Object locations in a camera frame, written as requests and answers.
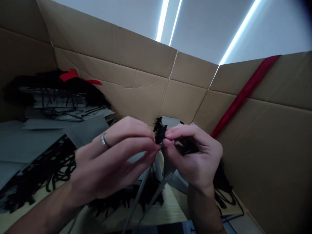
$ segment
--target fingernail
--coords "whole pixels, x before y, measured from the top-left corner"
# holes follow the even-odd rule
[[[163,141],[162,141],[162,142],[163,142],[163,145],[164,145],[164,146],[168,146],[168,144],[169,144],[169,140],[168,140],[168,139],[166,139],[166,138],[165,138],[165,139],[163,139]]]

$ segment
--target finger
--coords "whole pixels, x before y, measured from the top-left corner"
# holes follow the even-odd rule
[[[76,153],[76,158],[79,161],[93,160],[94,158],[98,157],[106,150],[108,150],[108,145],[112,147],[129,137],[149,137],[150,139],[155,141],[154,135],[152,131],[148,128],[148,126],[129,125],[129,127],[125,128],[124,130],[122,130],[122,128],[123,127],[120,127],[119,129],[112,129],[112,131],[109,128],[104,135],[106,145],[102,144],[100,139],[101,135],[99,135],[94,138],[90,144],[79,148]]]
[[[184,126],[184,124],[178,124],[178,125],[176,125],[176,126],[174,126],[174,127],[171,127],[171,128],[168,128],[167,130],[166,130],[166,133],[165,133],[165,135],[167,135],[167,134],[169,134],[170,132],[172,132],[173,130],[175,130],[175,129],[177,129],[177,128],[180,128],[180,127],[182,127],[182,126]]]
[[[124,180],[124,187],[133,184],[144,173],[144,171],[153,164],[158,150],[146,152],[146,154],[132,164],[131,170]]]
[[[90,165],[94,170],[105,170],[105,173],[108,173],[137,153],[158,149],[159,146],[148,137],[127,138],[95,158]]]
[[[122,125],[114,124],[105,131],[105,140],[111,147],[129,137],[149,137],[155,141],[154,134],[147,124],[134,124],[133,122]]]
[[[174,140],[179,137],[193,137],[201,145],[208,146],[214,143],[216,140],[213,139],[209,134],[199,128],[197,125],[184,125],[179,128],[174,129],[168,135],[167,139]]]
[[[168,159],[179,171],[183,171],[187,167],[186,159],[177,151],[176,147],[170,140],[164,139],[162,142]]]

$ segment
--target left hand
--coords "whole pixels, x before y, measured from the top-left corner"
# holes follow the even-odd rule
[[[70,179],[73,206],[105,198],[134,183],[152,165],[160,146],[155,144],[148,125],[125,117],[105,131],[106,145],[100,136],[76,151],[77,167]],[[131,156],[146,151],[130,163]]]

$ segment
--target red strip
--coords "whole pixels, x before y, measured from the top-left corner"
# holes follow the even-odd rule
[[[102,85],[102,83],[100,82],[100,81],[97,81],[97,80],[85,80],[85,81],[87,81],[87,82],[89,82],[89,83],[91,83],[91,84],[93,84],[93,85]]]
[[[74,69],[74,68],[70,68],[70,69],[69,69],[69,72],[76,74],[76,75],[77,75],[77,77],[78,77],[78,72],[77,72],[77,70],[76,70],[76,69]]]
[[[240,93],[237,95],[231,106],[225,112],[214,131],[211,134],[211,137],[216,138],[221,131],[226,127],[226,125],[230,122],[236,112],[240,109],[240,107],[244,104],[247,98],[250,97],[253,90],[257,87],[257,85],[262,81],[263,77],[266,73],[271,69],[271,67],[275,64],[276,60],[280,57],[280,55],[268,57],[263,60],[254,74],[250,77],[249,81],[242,88]]]
[[[66,82],[66,81],[68,81],[71,78],[76,78],[76,77],[79,77],[79,76],[77,74],[75,74],[75,73],[67,72],[67,73],[61,74],[59,77],[60,77],[60,79],[63,82]]]

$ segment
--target cardboard wall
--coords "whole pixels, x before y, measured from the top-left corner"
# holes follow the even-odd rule
[[[49,0],[38,0],[39,8],[34,0],[16,3],[1,2],[1,87],[55,69],[56,59],[61,70],[100,80],[118,118],[149,126],[166,115],[211,133],[263,60],[220,66],[207,91],[216,64]],[[311,204],[311,55],[281,56],[218,138],[235,192],[267,233],[301,231]],[[22,114],[0,105],[11,109],[1,120]]]
[[[262,59],[220,66],[194,122],[211,133]],[[281,56],[218,137],[234,190],[266,233],[300,233],[311,210],[312,52]]]
[[[0,121],[24,116],[3,100],[2,89],[18,75],[56,69],[53,48],[35,0],[0,2]]]
[[[153,126],[166,115],[192,122],[218,68],[64,5],[38,1],[58,67],[75,68],[97,86],[118,118]]]

